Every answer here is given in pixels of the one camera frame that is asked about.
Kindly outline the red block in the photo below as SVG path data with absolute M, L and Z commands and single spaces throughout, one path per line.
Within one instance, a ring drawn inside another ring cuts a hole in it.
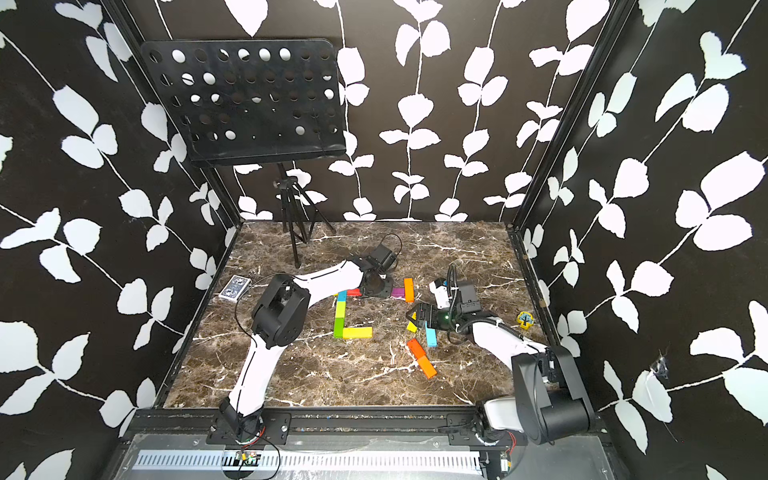
M 412 338 L 406 343 L 410 353 L 416 360 L 426 356 L 426 353 L 416 338 Z

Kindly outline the pale yellow block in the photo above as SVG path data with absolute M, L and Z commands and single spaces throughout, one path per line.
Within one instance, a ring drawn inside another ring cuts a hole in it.
M 346 318 L 346 302 L 345 301 L 336 302 L 334 318 L 341 319 L 341 320 L 344 320 Z

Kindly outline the green block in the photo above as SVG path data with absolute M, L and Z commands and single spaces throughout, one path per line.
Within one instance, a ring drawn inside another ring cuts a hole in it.
M 335 318 L 334 328 L 333 328 L 333 337 L 341 339 L 343 337 L 343 331 L 344 331 L 344 319 Z

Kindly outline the long yellow block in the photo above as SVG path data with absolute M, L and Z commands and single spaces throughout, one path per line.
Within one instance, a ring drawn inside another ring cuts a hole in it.
M 373 337 L 372 327 L 350 327 L 342 331 L 343 339 L 370 339 Z

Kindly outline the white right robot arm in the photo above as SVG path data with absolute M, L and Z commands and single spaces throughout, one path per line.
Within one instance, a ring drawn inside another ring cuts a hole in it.
M 451 266 L 430 284 L 436 302 L 418 302 L 406 318 L 420 327 L 471 340 L 509 368 L 514 392 L 481 403 L 482 432 L 522 434 L 540 445 L 594 427 L 596 414 L 571 352 L 525 337 L 484 309 L 474 285 L 460 281 Z

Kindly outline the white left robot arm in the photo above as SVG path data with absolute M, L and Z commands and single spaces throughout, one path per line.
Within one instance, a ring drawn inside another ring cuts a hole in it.
M 397 254 L 379 244 L 364 256 L 308 274 L 277 274 L 251 312 L 248 354 L 235 386 L 216 412 L 207 442 L 247 446 L 265 435 L 261 419 L 266 392 L 278 361 L 302 333 L 309 309 L 318 302 L 358 289 L 374 297 L 391 290 L 387 274 Z

